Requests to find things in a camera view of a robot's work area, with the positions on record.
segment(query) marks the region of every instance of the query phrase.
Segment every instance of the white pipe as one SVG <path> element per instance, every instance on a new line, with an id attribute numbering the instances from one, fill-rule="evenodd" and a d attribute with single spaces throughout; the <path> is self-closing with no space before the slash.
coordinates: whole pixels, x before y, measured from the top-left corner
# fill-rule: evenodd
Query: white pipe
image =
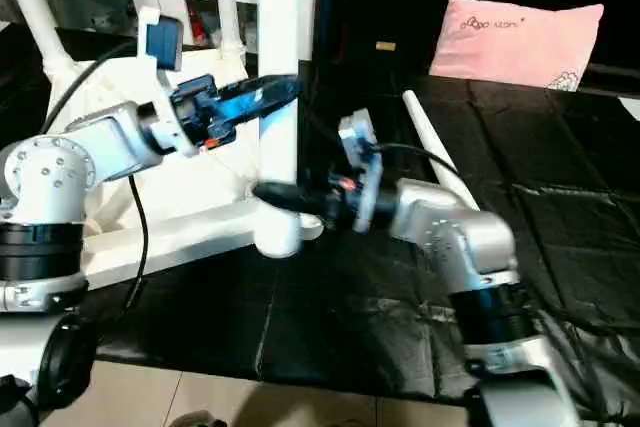
<path id="1" fill-rule="evenodd" d="M 449 152 L 447 152 L 447 149 L 440 140 L 436 129 L 429 121 L 429 117 L 427 117 L 422 105 L 420 105 L 420 101 L 416 97 L 416 94 L 414 94 L 412 90 L 407 90 L 402 94 L 402 100 L 404 100 L 407 110 L 409 111 L 409 115 L 411 116 L 411 120 L 413 121 L 413 125 L 418 131 L 418 136 L 420 137 L 422 146 L 455 168 L 455 164 L 453 163 L 453 160 L 451 160 Z M 462 180 L 440 164 L 433 161 L 430 162 L 441 185 L 457 194 L 470 208 L 475 210 L 480 209 L 473 198 L 473 195 L 469 192 L 467 185 Z"/>
<path id="2" fill-rule="evenodd" d="M 298 72 L 298 0 L 258 0 L 258 71 Z M 298 103 L 260 120 L 260 178 L 295 183 Z M 254 241 L 269 257 L 287 257 L 300 247 L 300 216 L 261 202 Z"/>
<path id="3" fill-rule="evenodd" d="M 51 75 L 55 72 L 73 68 L 73 60 L 62 47 L 60 38 L 56 33 L 56 24 L 47 1 L 17 1 L 42 54 L 42 65 L 45 74 L 51 78 Z"/>
<path id="4" fill-rule="evenodd" d="M 241 55 L 244 60 L 245 48 L 240 40 L 236 0 L 218 0 L 218 13 L 222 29 L 222 55 Z"/>

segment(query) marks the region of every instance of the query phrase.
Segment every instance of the tiled floor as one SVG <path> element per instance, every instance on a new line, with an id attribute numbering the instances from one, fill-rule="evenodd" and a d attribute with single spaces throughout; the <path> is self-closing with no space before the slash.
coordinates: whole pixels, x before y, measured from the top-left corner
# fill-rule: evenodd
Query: tiled floor
<path id="1" fill-rule="evenodd" d="M 233 427 L 462 427 L 464 410 L 105 362 L 89 390 L 44 427 L 178 427 L 208 412 Z"/>

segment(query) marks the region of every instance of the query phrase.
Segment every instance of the white robotic arm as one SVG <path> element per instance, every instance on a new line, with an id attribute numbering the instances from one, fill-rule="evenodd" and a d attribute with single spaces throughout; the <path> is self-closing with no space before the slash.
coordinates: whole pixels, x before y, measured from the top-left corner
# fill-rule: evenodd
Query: white robotic arm
<path id="1" fill-rule="evenodd" d="M 177 52 L 181 40 L 171 38 L 176 44 L 161 51 Z M 96 333 L 73 312 L 88 287 L 80 270 L 87 193 L 174 151 L 191 156 L 233 142 L 236 125 L 299 93 L 294 75 L 220 89 L 205 75 L 164 99 L 125 102 L 0 152 L 0 426 L 32 425 L 89 383 Z"/>
<path id="2" fill-rule="evenodd" d="M 437 184 L 401 179 L 395 191 L 381 191 L 382 160 L 366 110 L 342 119 L 339 133 L 358 178 L 330 175 L 320 190 L 260 182 L 255 195 L 356 232 L 386 228 L 391 237 L 425 251 L 455 311 L 467 370 L 479 380 L 467 393 L 470 425 L 580 425 L 547 340 L 524 307 L 515 241 L 506 222 L 469 208 Z"/>

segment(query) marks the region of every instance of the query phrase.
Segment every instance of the cable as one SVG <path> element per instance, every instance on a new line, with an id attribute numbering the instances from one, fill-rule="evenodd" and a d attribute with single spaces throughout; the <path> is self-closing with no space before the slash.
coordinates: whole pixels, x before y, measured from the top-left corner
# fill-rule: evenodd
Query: cable
<path id="1" fill-rule="evenodd" d="M 133 45 L 136 45 L 136 42 L 137 42 L 136 39 L 131 39 L 131 40 L 127 40 L 126 42 L 123 42 L 122 44 L 102 54 L 100 57 L 94 60 L 93 63 L 89 65 L 89 67 L 83 70 L 80 73 L 80 75 L 78 75 L 78 77 L 71 83 L 71 85 L 67 88 L 67 90 L 65 90 L 62 96 L 58 99 L 56 104 L 53 106 L 53 108 L 51 109 L 51 112 L 45 119 L 44 124 L 42 124 L 42 128 L 40 129 L 39 134 L 41 135 L 46 134 L 49 131 L 49 129 L 53 125 L 53 122 L 55 122 L 56 118 L 58 117 L 58 115 L 60 114 L 64 106 L 67 104 L 67 102 L 69 102 L 69 99 L 73 96 L 73 94 L 75 94 L 75 92 L 82 85 L 82 83 L 86 81 L 89 78 L 89 76 L 98 69 L 98 67 L 104 64 L 107 60 L 112 59 L 118 56 L 119 54 L 122 54 L 123 52 L 131 48 Z"/>
<path id="2" fill-rule="evenodd" d="M 136 272 L 135 280 L 129 287 L 127 296 L 125 297 L 122 310 L 117 316 L 117 320 L 120 320 L 125 314 L 133 307 L 140 298 L 142 289 L 144 287 L 144 268 L 147 265 L 147 254 L 149 253 L 149 226 L 147 225 L 147 216 L 144 213 L 144 207 L 140 200 L 140 193 L 138 192 L 138 186 L 133 178 L 133 175 L 129 176 L 129 186 L 131 187 L 131 194 L 133 200 L 138 209 L 138 215 L 140 216 L 140 225 L 142 226 L 142 254 L 140 255 L 140 263 L 138 264 L 138 272 Z"/>
<path id="3" fill-rule="evenodd" d="M 451 172 L 453 175 L 458 177 L 458 179 L 460 179 L 462 182 L 464 182 L 462 177 L 460 177 L 460 173 L 456 170 L 455 167 L 453 167 L 450 163 L 448 163 L 446 160 L 442 159 L 441 157 L 438 157 L 433 152 L 423 149 L 422 147 L 416 147 L 414 145 L 407 145 L 407 144 L 398 144 L 394 142 L 376 144 L 373 146 L 374 152 L 384 153 L 384 152 L 389 152 L 391 150 L 404 150 L 405 152 L 409 152 L 411 154 L 421 155 L 423 157 L 426 157 L 429 160 L 434 161 L 436 164 L 441 165 L 442 167 L 447 169 L 449 172 Z"/>

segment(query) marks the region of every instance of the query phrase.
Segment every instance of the white cylinder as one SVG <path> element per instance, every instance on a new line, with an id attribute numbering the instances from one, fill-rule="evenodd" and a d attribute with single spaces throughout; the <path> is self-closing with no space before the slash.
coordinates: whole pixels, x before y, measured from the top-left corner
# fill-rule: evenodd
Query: white cylinder
<path id="1" fill-rule="evenodd" d="M 447 152 L 447 149 L 440 140 L 436 129 L 431 124 L 431 121 L 429 121 L 429 117 L 427 117 L 422 105 L 420 105 L 420 101 L 416 97 L 416 94 L 414 94 L 412 90 L 407 90 L 402 94 L 402 100 L 404 100 L 404 103 L 407 106 L 407 110 L 409 111 L 413 125 L 418 132 L 422 146 L 455 168 L 455 164 L 453 163 L 453 160 L 451 160 L 449 152 Z M 433 167 L 433 171 L 438 178 L 438 182 L 440 182 L 442 186 L 457 194 L 470 208 L 479 210 L 478 204 L 471 195 L 471 192 L 469 192 L 467 185 L 462 180 L 440 164 L 433 161 L 430 162 Z"/>
<path id="2" fill-rule="evenodd" d="M 42 64 L 46 74 L 57 69 L 67 69 L 72 65 L 71 57 L 60 43 L 55 30 L 55 21 L 46 0 L 17 0 L 22 15 L 29 24 L 33 38 L 42 54 Z"/>
<path id="3" fill-rule="evenodd" d="M 218 13 L 222 29 L 222 55 L 243 55 L 236 0 L 218 0 Z"/>
<path id="4" fill-rule="evenodd" d="M 259 0 L 260 75 L 298 72 L 298 0 Z M 298 103 L 260 119 L 260 179 L 294 184 L 298 162 Z M 300 247 L 300 216 L 260 203 L 254 242 L 269 257 Z"/>

